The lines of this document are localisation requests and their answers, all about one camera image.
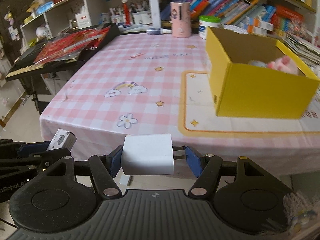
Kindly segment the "white charger plug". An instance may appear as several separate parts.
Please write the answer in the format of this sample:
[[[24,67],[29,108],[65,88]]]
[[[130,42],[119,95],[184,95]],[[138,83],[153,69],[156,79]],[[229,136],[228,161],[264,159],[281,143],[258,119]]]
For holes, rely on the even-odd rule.
[[[121,168],[129,176],[174,173],[174,150],[170,134],[127,135]]]

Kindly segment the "large pink plush toy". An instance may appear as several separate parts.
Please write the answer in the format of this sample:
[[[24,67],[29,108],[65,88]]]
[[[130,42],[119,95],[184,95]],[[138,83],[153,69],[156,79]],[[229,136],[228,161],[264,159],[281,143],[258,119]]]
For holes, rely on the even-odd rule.
[[[276,59],[276,61],[269,62],[267,68],[293,75],[299,74],[296,63],[289,56],[283,56]]]

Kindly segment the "small silver box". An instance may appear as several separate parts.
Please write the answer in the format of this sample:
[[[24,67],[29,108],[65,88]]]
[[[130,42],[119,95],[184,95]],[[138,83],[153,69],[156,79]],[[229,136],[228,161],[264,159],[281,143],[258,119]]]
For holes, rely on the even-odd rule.
[[[71,151],[76,140],[77,138],[72,132],[66,131],[64,129],[58,129],[51,142],[49,143],[47,150],[51,151],[66,148],[67,150]]]

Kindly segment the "yellow cardboard box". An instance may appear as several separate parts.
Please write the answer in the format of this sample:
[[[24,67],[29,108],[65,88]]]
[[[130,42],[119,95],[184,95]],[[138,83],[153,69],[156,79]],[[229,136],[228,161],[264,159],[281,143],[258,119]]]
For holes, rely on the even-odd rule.
[[[206,52],[217,116],[299,119],[319,87],[319,78],[275,38],[209,28]],[[282,56],[296,64],[297,75],[249,64],[269,63]]]

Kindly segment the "pink checkered tablecloth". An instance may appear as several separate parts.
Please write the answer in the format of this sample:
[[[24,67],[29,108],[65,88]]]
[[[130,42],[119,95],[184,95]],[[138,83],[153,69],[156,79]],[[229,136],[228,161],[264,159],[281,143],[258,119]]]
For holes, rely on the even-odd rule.
[[[170,134],[234,161],[247,156],[277,175],[319,170],[319,103],[299,120],[215,115],[205,41],[194,35],[121,35],[85,63],[40,116],[41,135],[76,138],[72,154],[107,154],[127,135]]]

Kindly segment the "tape roll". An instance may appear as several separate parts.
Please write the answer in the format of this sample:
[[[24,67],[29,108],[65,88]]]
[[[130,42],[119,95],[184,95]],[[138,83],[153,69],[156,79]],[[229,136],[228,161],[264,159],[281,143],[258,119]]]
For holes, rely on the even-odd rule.
[[[264,63],[263,61],[257,61],[257,60],[251,60],[249,61],[248,64],[256,67],[263,67],[263,68],[267,67],[266,63]]]

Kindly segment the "black electronic keyboard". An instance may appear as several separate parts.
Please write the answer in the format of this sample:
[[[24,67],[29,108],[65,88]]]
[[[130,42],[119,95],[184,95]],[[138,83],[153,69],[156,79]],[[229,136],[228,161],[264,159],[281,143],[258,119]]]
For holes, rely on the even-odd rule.
[[[114,23],[60,33],[55,38],[28,48],[14,63],[5,80],[81,67],[119,35],[120,31]]]

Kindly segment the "red plastic bag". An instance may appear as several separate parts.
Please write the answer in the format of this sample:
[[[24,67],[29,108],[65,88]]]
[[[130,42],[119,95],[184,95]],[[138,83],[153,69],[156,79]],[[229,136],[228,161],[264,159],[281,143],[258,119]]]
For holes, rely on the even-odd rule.
[[[84,50],[98,49],[110,29],[109,26],[63,33],[42,48],[33,64],[77,59]]]

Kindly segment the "white quilted pouch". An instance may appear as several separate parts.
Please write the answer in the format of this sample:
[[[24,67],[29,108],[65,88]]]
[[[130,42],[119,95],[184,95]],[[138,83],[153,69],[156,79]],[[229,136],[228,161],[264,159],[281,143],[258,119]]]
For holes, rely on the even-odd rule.
[[[248,34],[248,31],[243,29],[243,28],[240,28],[240,27],[237,27],[235,25],[225,25],[225,24],[222,24],[221,25],[221,28],[222,29],[226,29],[226,30],[230,30],[230,31],[233,31],[235,33],[239,33],[239,34]]]

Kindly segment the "clear spray bottle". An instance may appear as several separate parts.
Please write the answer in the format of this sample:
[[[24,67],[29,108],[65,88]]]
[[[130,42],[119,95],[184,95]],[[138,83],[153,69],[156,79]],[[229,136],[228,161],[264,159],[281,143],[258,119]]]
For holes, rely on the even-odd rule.
[[[164,35],[164,34],[171,34],[172,31],[170,29],[163,29],[163,28],[149,28],[146,30],[148,35]]]

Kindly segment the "white jar green lid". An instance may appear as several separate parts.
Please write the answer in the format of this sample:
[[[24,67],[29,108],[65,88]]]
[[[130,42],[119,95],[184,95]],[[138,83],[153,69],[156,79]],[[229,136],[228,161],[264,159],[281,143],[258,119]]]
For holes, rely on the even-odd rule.
[[[207,38],[207,31],[209,28],[219,27],[221,18],[216,16],[199,16],[199,36],[202,39]]]

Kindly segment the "orange white medicine boxes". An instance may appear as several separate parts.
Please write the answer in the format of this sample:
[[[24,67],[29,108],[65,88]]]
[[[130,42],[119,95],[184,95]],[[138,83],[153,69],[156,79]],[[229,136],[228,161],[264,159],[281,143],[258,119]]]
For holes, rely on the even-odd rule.
[[[273,24],[261,21],[258,18],[246,17],[237,25],[239,28],[246,30],[250,34],[266,36],[273,31]]]

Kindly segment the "red white figurine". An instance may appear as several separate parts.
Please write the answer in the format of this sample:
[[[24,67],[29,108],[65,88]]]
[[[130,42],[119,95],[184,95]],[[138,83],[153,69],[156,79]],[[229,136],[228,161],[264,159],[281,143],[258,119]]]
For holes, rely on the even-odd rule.
[[[131,21],[130,21],[130,10],[129,7],[127,5],[127,0],[121,0],[122,2],[122,6],[123,6],[123,11],[124,11],[124,15],[125,15],[125,24],[126,25],[130,25]]]

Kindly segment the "pink cylindrical humidifier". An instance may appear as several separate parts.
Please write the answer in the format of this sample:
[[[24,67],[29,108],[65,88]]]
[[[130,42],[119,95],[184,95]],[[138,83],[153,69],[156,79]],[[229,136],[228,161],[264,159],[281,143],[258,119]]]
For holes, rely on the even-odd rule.
[[[191,19],[189,2],[171,2],[171,32],[173,37],[191,36]]]

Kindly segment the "stack of papers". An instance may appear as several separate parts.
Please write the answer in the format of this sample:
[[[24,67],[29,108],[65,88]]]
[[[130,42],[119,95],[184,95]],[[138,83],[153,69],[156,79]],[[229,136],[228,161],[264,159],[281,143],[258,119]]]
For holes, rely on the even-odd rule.
[[[292,34],[286,34],[283,42],[309,67],[319,66],[319,48]]]

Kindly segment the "white pen holder cups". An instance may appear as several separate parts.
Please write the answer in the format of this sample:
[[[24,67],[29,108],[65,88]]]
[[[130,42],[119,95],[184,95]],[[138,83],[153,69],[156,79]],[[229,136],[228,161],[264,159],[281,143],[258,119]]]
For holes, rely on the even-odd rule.
[[[117,24],[126,24],[125,14],[111,15],[111,21]],[[150,25],[152,24],[151,12],[149,10],[131,12],[130,13],[130,24],[142,24]]]

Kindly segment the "row of leaning books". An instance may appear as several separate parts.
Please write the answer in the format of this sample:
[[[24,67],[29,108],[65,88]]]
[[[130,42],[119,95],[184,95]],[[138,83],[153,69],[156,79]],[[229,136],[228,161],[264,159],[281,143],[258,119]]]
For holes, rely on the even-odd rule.
[[[304,16],[272,1],[263,0],[169,0],[161,10],[162,23],[171,26],[171,2],[189,2],[191,31],[199,31],[199,16],[216,16],[221,18],[221,24],[238,25],[246,17],[258,18],[273,24],[272,33],[284,35],[293,33],[306,35]]]

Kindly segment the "white bookshelf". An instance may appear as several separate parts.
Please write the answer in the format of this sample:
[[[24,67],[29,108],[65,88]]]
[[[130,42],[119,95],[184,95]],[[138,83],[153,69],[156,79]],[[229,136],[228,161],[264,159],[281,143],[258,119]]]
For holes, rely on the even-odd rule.
[[[152,24],[117,24],[126,31],[144,31],[148,26],[161,27],[159,0],[127,0],[131,12],[149,10]],[[20,27],[24,41],[53,38],[64,30],[78,30],[103,23],[113,23],[111,15],[124,14],[121,0],[49,0],[36,17]]]

